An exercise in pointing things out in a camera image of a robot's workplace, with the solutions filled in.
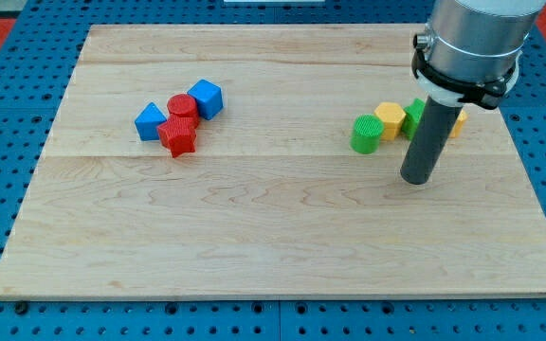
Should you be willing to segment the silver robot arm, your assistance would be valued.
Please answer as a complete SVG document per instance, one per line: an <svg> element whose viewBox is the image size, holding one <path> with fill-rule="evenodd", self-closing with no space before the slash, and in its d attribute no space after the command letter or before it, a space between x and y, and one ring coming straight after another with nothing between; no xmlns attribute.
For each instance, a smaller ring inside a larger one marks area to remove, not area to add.
<svg viewBox="0 0 546 341"><path fill-rule="evenodd" d="M435 102L495 109L519 78L519 57L545 0L437 0L414 35L412 73Z"/></svg>

